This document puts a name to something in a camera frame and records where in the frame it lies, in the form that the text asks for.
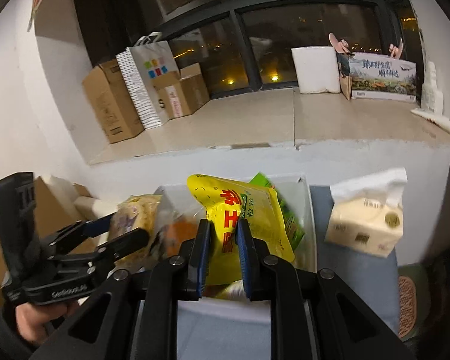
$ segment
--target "screw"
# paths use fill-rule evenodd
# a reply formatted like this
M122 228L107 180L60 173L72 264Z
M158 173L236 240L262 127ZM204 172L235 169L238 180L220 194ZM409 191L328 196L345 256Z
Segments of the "screw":
M128 276L128 271L126 269L119 269L112 274L113 278L117 281L125 280Z
M173 266L180 266L185 262L185 260L182 256L173 256L173 257L170 257L168 262Z
M320 270L320 276L322 277L322 279L330 280L334 278L335 272L329 268L323 268Z
M271 254L269 254L263 259L263 262L268 266L274 266L275 264L278 263L278 258L276 256L272 256Z

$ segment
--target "human hand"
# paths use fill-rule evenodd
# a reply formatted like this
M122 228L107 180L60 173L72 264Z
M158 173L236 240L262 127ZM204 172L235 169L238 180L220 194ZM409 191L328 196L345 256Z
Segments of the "human hand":
M60 317L72 315L79 307L77 301L36 306L30 303L15 308L18 333L29 343L39 346L47 339L44 324Z

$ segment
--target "tiled windowsill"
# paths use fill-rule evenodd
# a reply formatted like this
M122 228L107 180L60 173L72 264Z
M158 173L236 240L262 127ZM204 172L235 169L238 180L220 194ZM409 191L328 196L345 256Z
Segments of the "tiled windowsill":
M297 88L211 100L195 114L108 145L90 164L219 147L289 146L320 140L405 140L450 144L450 135L410 113L414 103L300 94Z

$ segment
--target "green snack bag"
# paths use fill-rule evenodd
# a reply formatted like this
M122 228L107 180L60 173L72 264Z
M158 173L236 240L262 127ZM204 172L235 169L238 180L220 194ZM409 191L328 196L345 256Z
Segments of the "green snack bag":
M257 173L257 175L250 181L249 184L260 185L262 187L268 187L275 189L275 185L265 176L263 173ZM290 242L292 250L295 250L303 238L303 227L300 226L298 219L293 214L292 210L288 207L287 202L277 192L278 203L280 204L280 210L282 211L283 221L285 222L285 231L287 238Z

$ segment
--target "black sleeve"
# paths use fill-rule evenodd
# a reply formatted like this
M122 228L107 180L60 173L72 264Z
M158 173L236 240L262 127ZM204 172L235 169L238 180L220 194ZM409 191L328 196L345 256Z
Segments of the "black sleeve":
M0 310L0 347L12 360L27 360L35 350L17 333L15 309L7 302Z

